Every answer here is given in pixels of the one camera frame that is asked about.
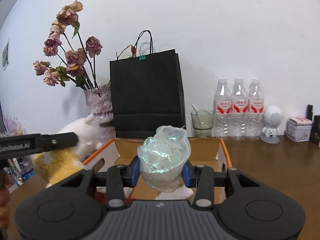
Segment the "white robot figurine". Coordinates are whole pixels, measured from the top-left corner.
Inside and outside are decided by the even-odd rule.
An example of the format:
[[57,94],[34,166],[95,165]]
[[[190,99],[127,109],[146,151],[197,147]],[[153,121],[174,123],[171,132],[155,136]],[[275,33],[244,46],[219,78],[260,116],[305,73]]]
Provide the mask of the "white robot figurine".
[[266,126],[262,129],[261,139],[268,143],[278,143],[277,135],[280,130],[278,126],[283,120],[281,109],[277,106],[268,106],[265,110],[264,122]]

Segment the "bottle label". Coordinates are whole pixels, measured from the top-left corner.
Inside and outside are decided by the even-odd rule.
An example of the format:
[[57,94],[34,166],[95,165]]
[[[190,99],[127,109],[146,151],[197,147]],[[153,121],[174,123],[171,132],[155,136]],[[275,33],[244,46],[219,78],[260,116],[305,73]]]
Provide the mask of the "bottle label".
[[264,101],[262,99],[250,100],[250,113],[262,113],[264,110]]
[[230,114],[232,112],[232,101],[216,100],[216,113]]
[[233,110],[235,113],[246,113],[249,110],[249,100],[239,99],[233,102]]

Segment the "brown table surface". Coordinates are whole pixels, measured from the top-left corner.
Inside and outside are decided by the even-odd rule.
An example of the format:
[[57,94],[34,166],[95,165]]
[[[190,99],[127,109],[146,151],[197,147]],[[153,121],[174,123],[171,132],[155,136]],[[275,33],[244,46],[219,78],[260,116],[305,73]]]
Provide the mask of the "brown table surface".
[[320,149],[281,136],[278,144],[226,140],[232,165],[300,202],[306,223],[299,240],[320,239]]
[[33,175],[21,187],[17,188],[10,196],[10,225],[7,229],[9,240],[21,240],[21,236],[13,222],[14,212],[17,206],[23,201],[33,196],[35,193],[45,189],[47,183],[38,175]]

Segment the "white plush toy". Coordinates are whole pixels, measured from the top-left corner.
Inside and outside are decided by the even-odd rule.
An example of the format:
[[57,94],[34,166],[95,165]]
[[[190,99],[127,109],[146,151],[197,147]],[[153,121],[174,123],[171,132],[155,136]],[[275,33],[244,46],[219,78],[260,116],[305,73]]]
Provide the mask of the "white plush toy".
[[99,141],[102,130],[90,114],[63,128],[59,133],[74,132],[78,143],[74,147],[35,154],[35,172],[48,182],[47,187],[67,178],[84,168],[82,162],[95,150],[102,147]]

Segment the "bottle cap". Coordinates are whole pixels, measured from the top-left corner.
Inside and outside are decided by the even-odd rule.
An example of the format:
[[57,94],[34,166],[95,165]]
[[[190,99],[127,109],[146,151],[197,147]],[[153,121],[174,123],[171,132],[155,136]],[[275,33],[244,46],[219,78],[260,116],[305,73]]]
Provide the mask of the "bottle cap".
[[218,78],[218,83],[226,84],[227,83],[227,79],[226,78]]
[[259,78],[252,78],[251,83],[252,84],[260,84],[260,79]]
[[243,78],[235,78],[235,83],[243,83]]

